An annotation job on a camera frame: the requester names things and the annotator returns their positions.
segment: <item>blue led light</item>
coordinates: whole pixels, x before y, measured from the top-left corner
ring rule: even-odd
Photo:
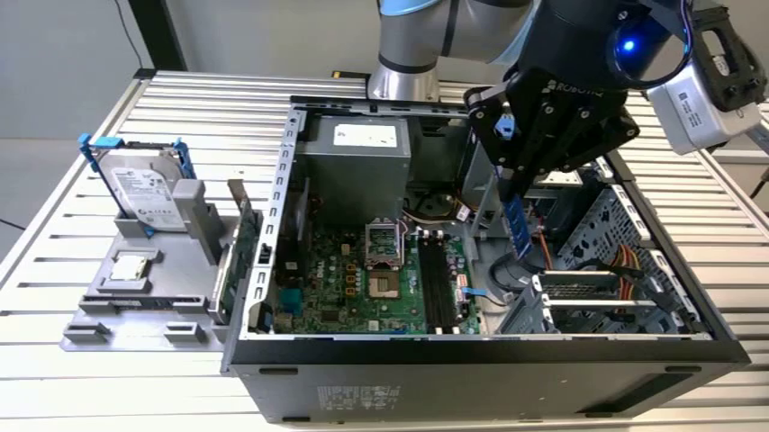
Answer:
[[[635,50],[635,40],[626,40],[625,43],[622,43],[622,49],[625,52],[633,52]]]

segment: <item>aluminum extrusion table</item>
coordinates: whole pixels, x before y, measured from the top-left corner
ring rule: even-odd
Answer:
[[[443,101],[467,85],[444,83]],[[290,95],[364,97],[363,80],[159,72],[135,79],[95,136],[184,137],[207,199],[233,214],[225,180],[255,207],[271,189]],[[769,430],[769,221],[710,155],[677,156],[654,110],[627,102],[641,137],[621,155],[753,365],[634,419],[558,423],[315,425],[303,429]],[[0,430],[265,430],[216,353],[68,353],[61,330],[116,233],[115,203],[83,158],[0,264]]]

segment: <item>motherboard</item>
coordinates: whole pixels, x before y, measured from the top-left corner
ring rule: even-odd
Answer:
[[[426,298],[424,263],[418,242],[424,241],[400,228],[387,232],[375,228],[316,229],[310,242],[304,286],[283,289],[280,313],[275,319],[278,332],[294,334],[415,334],[436,333],[428,315],[434,301]],[[378,256],[400,250],[402,265],[371,265],[371,248]],[[478,333],[475,301],[460,298],[462,286],[470,286],[468,265],[459,238],[439,242],[442,263],[432,260],[428,272],[446,275],[439,289],[450,299],[454,333]]]

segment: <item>hard drive label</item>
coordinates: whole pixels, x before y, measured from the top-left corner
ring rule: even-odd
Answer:
[[[112,176],[136,218],[156,230],[183,230],[181,215],[160,173],[151,169],[116,167]]]

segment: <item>label sticker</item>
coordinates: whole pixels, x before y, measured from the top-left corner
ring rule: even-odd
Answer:
[[[400,385],[322,385],[318,399],[322,410],[395,410]]]
[[[467,221],[467,216],[470,216],[470,208],[466,205],[462,205],[459,211],[456,211],[456,219],[462,222]]]
[[[698,128],[703,125],[703,120],[699,117],[698,113],[699,106],[697,106],[695,102],[689,98],[689,94],[682,92],[678,94],[678,113],[681,117],[689,122],[689,126],[691,128]]]
[[[338,124],[334,145],[354,147],[398,147],[395,126],[380,124]]]
[[[713,62],[715,63],[715,69],[718,69],[721,75],[727,77],[729,74],[731,73],[731,68],[729,67],[729,63],[726,62],[726,57],[715,56],[713,57]]]
[[[151,169],[119,167],[112,169],[112,176],[136,219],[156,230],[185,229],[160,173]]]

